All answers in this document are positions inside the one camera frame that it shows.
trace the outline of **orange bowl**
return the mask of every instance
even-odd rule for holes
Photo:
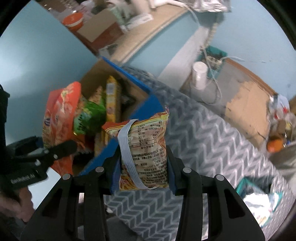
[[[282,139],[275,139],[272,141],[268,141],[267,143],[267,150],[270,153],[279,152],[283,148],[284,148],[284,142]]]
[[[75,12],[65,17],[63,24],[72,31],[77,31],[83,26],[83,14]]]

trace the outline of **green snack bag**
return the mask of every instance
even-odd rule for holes
[[[100,86],[96,92],[86,100],[81,98],[80,109],[74,118],[74,134],[94,136],[101,130],[101,126],[106,122],[106,97],[103,88]]]

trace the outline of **cardboard box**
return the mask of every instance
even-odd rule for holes
[[[145,120],[155,113],[164,111],[163,106],[159,103],[157,97],[148,86],[107,59],[100,59],[82,78],[81,92],[83,96],[88,99],[100,85],[106,89],[107,79],[110,75],[115,79],[122,78],[127,91],[136,99],[135,104],[128,107],[122,113],[121,121],[129,119]],[[117,146],[117,140],[111,139],[102,153],[92,159],[88,165],[85,166],[80,175],[87,174],[96,167],[101,166],[106,158],[114,155]]]
[[[88,20],[77,31],[78,34],[91,42],[96,49],[114,43],[123,32],[117,23],[117,18],[108,9],[104,9]]]

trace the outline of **plastic bag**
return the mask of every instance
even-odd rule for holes
[[[267,194],[246,177],[238,184],[237,193],[243,199],[260,227],[267,224],[282,198],[282,193]]]
[[[94,136],[101,130],[106,120],[105,103],[105,94],[101,86],[88,100],[80,97],[74,118],[73,131],[76,135]]]
[[[80,94],[79,82],[73,82],[66,88],[49,94],[42,130],[45,148],[73,138],[73,119]],[[71,155],[55,161],[51,168],[61,176],[66,173],[73,174],[72,163]]]
[[[147,120],[134,122],[128,132],[128,144],[136,171],[148,188],[167,187],[167,158],[164,134],[168,121],[168,109]],[[117,137],[122,123],[106,122],[102,128],[112,137]],[[132,174],[123,164],[120,177],[120,190],[137,190]]]
[[[284,119],[285,114],[290,111],[288,99],[280,94],[276,94],[270,97],[268,108],[271,114],[271,121],[274,119]]]

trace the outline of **paper cup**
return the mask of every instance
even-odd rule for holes
[[[207,65],[201,61],[192,66],[192,82],[196,89],[204,90],[207,86]]]

